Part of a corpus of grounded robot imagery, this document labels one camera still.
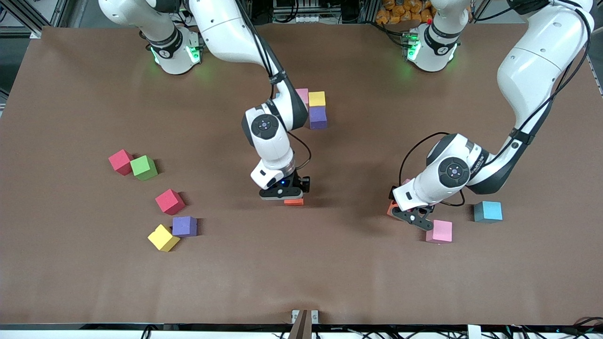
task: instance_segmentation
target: blue cube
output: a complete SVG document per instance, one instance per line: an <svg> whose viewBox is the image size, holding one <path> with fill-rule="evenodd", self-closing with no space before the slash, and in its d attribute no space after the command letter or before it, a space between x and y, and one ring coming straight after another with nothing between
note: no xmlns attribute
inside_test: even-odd
<svg viewBox="0 0 603 339"><path fill-rule="evenodd" d="M197 219L193 217L175 217L172 220L172 235L185 238L197 235Z"/></svg>
<svg viewBox="0 0 603 339"><path fill-rule="evenodd" d="M502 204L498 201L482 201L473 207L476 223L493 224L502 221Z"/></svg>
<svg viewBox="0 0 603 339"><path fill-rule="evenodd" d="M310 129L322 130L327 128L327 112L324 106L310 106Z"/></svg>

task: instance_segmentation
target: pink cube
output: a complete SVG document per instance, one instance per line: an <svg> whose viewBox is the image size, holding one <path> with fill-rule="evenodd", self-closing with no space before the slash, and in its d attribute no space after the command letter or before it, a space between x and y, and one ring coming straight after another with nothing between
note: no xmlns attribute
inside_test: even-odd
<svg viewBox="0 0 603 339"><path fill-rule="evenodd" d="M134 157L126 152L126 150L121 150L109 157L109 162L111 163L113 170L120 173L122 176L132 173L132 166L130 166L130 161L132 160L134 160Z"/></svg>
<svg viewBox="0 0 603 339"><path fill-rule="evenodd" d="M308 104L310 103L310 99L308 98L308 89L298 88L295 91L297 92L297 95L300 96L303 103L306 104L306 109L308 109Z"/></svg>
<svg viewBox="0 0 603 339"><path fill-rule="evenodd" d="M427 231L425 241L436 244L452 242L452 223L450 221L434 220L434 229Z"/></svg>
<svg viewBox="0 0 603 339"><path fill-rule="evenodd" d="M182 198L173 189L161 193L160 196L155 198L155 201L159 205L159 208L161 208L161 211L169 215L174 215L185 207Z"/></svg>

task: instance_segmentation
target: yellow cube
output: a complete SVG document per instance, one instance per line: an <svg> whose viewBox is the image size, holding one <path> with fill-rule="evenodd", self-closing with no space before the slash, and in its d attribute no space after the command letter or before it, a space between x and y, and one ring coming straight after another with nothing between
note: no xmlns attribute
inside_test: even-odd
<svg viewBox="0 0 603 339"><path fill-rule="evenodd" d="M310 107L327 105L326 100L324 98L324 92L309 92L308 101Z"/></svg>
<svg viewBox="0 0 603 339"><path fill-rule="evenodd" d="M173 236L169 228L164 225L159 225L155 232L151 233L148 239L157 247L158 250L169 252L174 245L180 240L177 236Z"/></svg>

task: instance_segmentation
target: green cube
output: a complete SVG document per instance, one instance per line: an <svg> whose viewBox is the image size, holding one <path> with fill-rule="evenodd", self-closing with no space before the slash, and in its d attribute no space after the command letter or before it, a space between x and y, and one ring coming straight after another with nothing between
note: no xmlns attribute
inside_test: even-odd
<svg viewBox="0 0 603 339"><path fill-rule="evenodd" d="M130 162L134 176L140 181L149 180L157 175L155 162L148 156L142 156Z"/></svg>

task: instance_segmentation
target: green led light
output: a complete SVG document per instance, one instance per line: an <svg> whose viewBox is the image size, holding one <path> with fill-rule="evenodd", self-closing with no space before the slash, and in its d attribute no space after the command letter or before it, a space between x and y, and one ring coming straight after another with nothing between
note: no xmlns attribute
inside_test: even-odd
<svg viewBox="0 0 603 339"><path fill-rule="evenodd" d="M191 61L193 63L198 63L201 58L199 57L199 52L197 51L196 48L190 48L190 47L186 47L186 52L188 52L189 57L191 58Z"/></svg>
<svg viewBox="0 0 603 339"><path fill-rule="evenodd" d="M421 41L417 41L417 43L413 47L410 47L410 49L408 50L408 59L415 60L417 58L417 53L420 49Z"/></svg>
<svg viewBox="0 0 603 339"><path fill-rule="evenodd" d="M450 51L450 57L448 58L448 61L451 61L452 58L454 58L454 51L456 49L456 47L458 46L457 43L454 44L454 47L452 48L452 50Z"/></svg>
<svg viewBox="0 0 603 339"><path fill-rule="evenodd" d="M151 52L153 53L153 57L155 58L155 63L159 65L159 59L157 59L157 54L155 53L155 50L151 48Z"/></svg>

